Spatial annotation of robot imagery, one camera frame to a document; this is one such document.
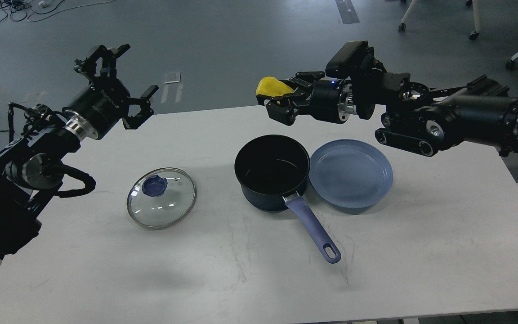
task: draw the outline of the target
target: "saucepan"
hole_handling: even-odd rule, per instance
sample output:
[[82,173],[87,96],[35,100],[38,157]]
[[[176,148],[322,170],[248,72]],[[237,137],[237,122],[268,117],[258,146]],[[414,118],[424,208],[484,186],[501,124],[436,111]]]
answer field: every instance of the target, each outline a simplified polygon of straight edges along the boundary
[[265,135],[245,144],[235,159],[235,174],[251,205],[266,212],[291,209],[329,263],[341,260],[339,249],[302,197],[310,169],[307,150],[283,135]]

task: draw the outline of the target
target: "blue knob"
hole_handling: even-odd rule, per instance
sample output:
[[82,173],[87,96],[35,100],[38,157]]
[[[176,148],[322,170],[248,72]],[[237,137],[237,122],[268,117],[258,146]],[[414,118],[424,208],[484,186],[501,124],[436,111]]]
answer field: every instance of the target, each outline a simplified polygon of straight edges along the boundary
[[165,192],[165,189],[167,189],[167,179],[158,175],[152,175],[145,179],[141,186],[142,192],[149,197],[159,197]]

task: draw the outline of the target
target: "handle hole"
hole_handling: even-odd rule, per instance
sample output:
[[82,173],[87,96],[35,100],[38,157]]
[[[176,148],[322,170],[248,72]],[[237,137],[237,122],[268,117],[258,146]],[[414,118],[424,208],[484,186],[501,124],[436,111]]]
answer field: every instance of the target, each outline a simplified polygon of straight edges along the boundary
[[331,248],[331,245],[327,244],[323,247],[323,250],[325,250],[325,253],[327,253],[327,255],[329,256],[329,258],[331,259],[335,259],[335,257],[337,256],[335,254],[335,252],[333,252],[333,248]]

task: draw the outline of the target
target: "gray floor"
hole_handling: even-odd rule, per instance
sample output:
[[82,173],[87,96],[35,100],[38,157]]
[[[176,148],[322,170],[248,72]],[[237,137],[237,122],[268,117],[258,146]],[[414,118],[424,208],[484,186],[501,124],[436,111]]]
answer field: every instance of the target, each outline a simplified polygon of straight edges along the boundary
[[[89,2],[70,0],[62,6]],[[73,72],[73,60],[99,44],[132,46],[118,65],[119,78],[132,95],[150,84],[161,86],[166,73],[182,73],[180,100],[175,102],[177,86],[170,87],[165,103],[158,92],[156,113],[253,105],[263,76],[287,78],[297,71],[323,70],[341,45],[353,40],[368,40],[388,70],[410,72],[413,81],[448,88],[487,74],[518,96],[518,68],[504,67],[518,51],[518,0],[480,2],[483,31],[476,41],[467,38],[473,14],[462,0],[421,1],[405,33],[397,27],[409,4],[399,0],[354,1],[356,24],[341,23],[333,0],[117,0],[43,22],[4,21],[0,129],[6,128],[8,101],[41,102],[53,109],[67,105],[86,85]],[[21,126],[17,117],[16,128]],[[6,140],[6,133],[0,133],[0,148]],[[518,180],[518,157],[505,163]],[[516,322],[511,313],[464,318],[469,324]]]

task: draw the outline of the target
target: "chair wheel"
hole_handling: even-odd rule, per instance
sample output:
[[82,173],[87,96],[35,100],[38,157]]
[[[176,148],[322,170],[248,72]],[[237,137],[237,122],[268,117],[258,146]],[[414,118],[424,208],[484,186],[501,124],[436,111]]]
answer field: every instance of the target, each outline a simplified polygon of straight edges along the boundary
[[511,59],[507,62],[507,64],[505,64],[505,68],[506,68],[507,70],[513,70],[513,69],[514,69],[514,66],[515,66],[515,63],[514,63],[514,61],[513,61],[513,60],[511,60]]

